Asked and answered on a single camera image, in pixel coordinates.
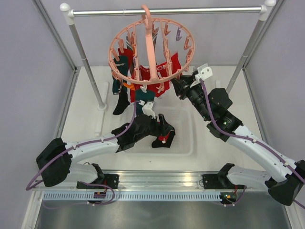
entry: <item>table surface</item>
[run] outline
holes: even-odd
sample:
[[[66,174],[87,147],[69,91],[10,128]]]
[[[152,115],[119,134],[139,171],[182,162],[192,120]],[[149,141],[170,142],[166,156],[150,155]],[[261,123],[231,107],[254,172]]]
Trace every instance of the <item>table surface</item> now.
[[[211,91],[215,88],[216,80],[221,80],[222,87],[225,88],[229,83],[235,67],[211,66],[211,68],[213,77],[205,81],[207,90]],[[113,95],[111,91],[112,77],[110,68],[92,67],[92,72],[100,92],[103,89],[104,82],[110,83],[106,102],[108,110],[105,114],[102,131],[103,134],[106,134],[119,127],[122,119],[130,120],[131,114],[124,112],[119,116],[112,115],[118,100],[118,95]],[[229,108],[229,111],[242,120],[255,135],[260,136],[242,72],[240,72],[229,97],[233,101],[233,105]],[[217,171],[226,163],[234,163],[238,166],[251,169],[263,169],[245,153],[224,143],[209,133],[206,127],[208,122],[203,121],[199,113],[187,99],[180,101],[176,97],[173,87],[162,95],[161,99],[157,98],[155,101],[156,106],[159,107],[183,107],[190,111],[193,125],[193,152],[190,155],[160,156],[147,155],[145,153],[141,155],[120,152],[96,156],[86,161],[97,163],[102,169],[115,170]],[[94,138],[98,115],[97,100],[87,73],[84,67],[82,67],[63,129],[63,140],[67,142]]]

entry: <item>slotted metal strip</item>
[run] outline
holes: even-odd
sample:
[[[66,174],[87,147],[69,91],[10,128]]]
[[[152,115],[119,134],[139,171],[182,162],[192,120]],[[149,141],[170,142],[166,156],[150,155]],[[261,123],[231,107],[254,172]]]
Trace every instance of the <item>slotted metal strip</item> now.
[[[105,198],[95,198],[93,191],[45,191],[44,200],[110,200],[112,192]],[[220,192],[143,192],[116,191],[114,200],[120,201],[221,201]]]

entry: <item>purple clothespin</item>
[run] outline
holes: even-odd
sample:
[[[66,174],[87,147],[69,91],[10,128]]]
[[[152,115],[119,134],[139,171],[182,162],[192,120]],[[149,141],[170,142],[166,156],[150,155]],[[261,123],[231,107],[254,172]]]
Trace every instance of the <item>purple clothespin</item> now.
[[[181,38],[182,38],[182,36],[180,36],[180,29],[179,29],[179,27],[178,27],[178,29],[177,29],[177,33],[176,33],[176,41],[178,42]]]

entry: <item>wall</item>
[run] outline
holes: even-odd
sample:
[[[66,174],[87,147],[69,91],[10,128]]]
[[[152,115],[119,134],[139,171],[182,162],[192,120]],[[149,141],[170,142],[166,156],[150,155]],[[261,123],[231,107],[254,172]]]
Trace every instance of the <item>wall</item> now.
[[[42,0],[50,14],[69,53],[77,66],[82,66],[80,55],[73,41],[71,32],[66,24],[59,7],[64,0]],[[121,10],[139,9],[146,3],[150,8],[188,8],[188,7],[221,7],[221,6],[258,6],[264,0],[66,0],[75,10]],[[239,14],[197,14],[197,15],[165,15],[164,17],[177,20],[193,34],[196,42],[196,52],[193,64],[209,63],[236,64],[250,38],[258,20],[258,13]],[[86,51],[89,63],[92,66],[108,66],[108,48],[115,35],[123,27],[141,19],[140,16],[116,17],[83,17],[76,18],[75,24]],[[146,48],[140,49],[141,60],[146,59]]]
[[[295,161],[305,160],[304,8],[285,1],[247,67],[270,144]],[[297,199],[305,205],[305,188]]]
[[[18,229],[72,71],[31,0],[2,1],[0,30],[0,222]]]

